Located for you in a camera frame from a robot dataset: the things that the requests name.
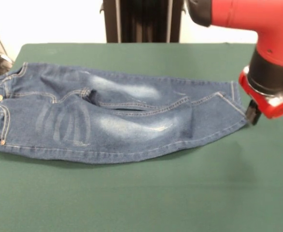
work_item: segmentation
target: black metal frame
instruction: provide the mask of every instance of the black metal frame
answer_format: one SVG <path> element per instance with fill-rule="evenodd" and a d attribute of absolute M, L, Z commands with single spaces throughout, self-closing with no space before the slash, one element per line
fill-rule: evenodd
<path fill-rule="evenodd" d="M 120 0 L 121 42 L 168 42 L 166 39 L 167 30 L 165 29 L 168 20 L 168 1 L 169 0 Z M 149 4 L 152 4 L 154 8 L 147 8 Z M 173 0 L 172 2 L 170 43 L 179 42 L 183 4 L 184 0 Z M 107 42 L 118 43 L 116 0 L 103 0 L 103 9 Z"/>

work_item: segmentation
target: black object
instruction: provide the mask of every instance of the black object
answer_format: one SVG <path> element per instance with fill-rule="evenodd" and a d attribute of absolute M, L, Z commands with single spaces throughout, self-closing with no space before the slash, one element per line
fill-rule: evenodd
<path fill-rule="evenodd" d="M 254 100 L 251 100 L 246 111 L 246 117 L 248 121 L 255 126 L 259 118 L 261 117 L 261 114 L 262 113 L 258 109 L 258 105 L 256 104 L 256 102 Z"/>
<path fill-rule="evenodd" d="M 104 0 L 107 42 L 178 43 L 183 4 L 184 0 Z"/>
<path fill-rule="evenodd" d="M 283 92 L 283 66 L 268 62 L 255 50 L 250 62 L 248 82 L 254 89 L 265 94 Z"/>
<path fill-rule="evenodd" d="M 212 23 L 212 0 L 186 0 L 193 22 L 209 27 Z"/>

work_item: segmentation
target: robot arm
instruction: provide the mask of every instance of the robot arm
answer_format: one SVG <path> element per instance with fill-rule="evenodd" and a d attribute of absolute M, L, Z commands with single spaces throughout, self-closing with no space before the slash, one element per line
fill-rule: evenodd
<path fill-rule="evenodd" d="M 192 20 L 210 25 L 254 30 L 258 41 L 239 83 L 253 99 L 247 118 L 283 116 L 283 0 L 186 0 Z"/>

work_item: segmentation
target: blue denim jeans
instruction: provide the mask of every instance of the blue denim jeans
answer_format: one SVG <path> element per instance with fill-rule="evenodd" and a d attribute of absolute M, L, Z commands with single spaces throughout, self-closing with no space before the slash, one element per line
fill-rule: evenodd
<path fill-rule="evenodd" d="M 0 151 L 91 164 L 203 146 L 247 124 L 237 82 L 24 63 L 0 76 Z"/>

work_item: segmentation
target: green tablecloth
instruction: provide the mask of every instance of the green tablecloth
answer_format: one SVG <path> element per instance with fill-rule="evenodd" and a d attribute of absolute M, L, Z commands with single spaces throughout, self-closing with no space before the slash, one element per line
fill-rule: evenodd
<path fill-rule="evenodd" d="M 238 80 L 245 44 L 27 44 L 22 62 Z M 243 95 L 247 106 L 249 98 Z M 283 232 L 283 117 L 139 163 L 0 153 L 0 232 Z"/>

